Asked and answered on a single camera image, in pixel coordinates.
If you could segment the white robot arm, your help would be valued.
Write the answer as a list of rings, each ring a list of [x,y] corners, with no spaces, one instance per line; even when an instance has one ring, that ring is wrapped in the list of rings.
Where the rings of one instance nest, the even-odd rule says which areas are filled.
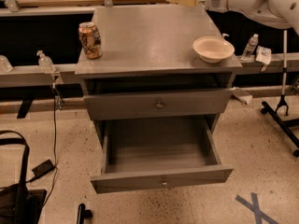
[[[243,14],[250,20],[277,29],[292,28],[299,35],[299,0],[165,0],[185,7],[202,3],[209,11]]]

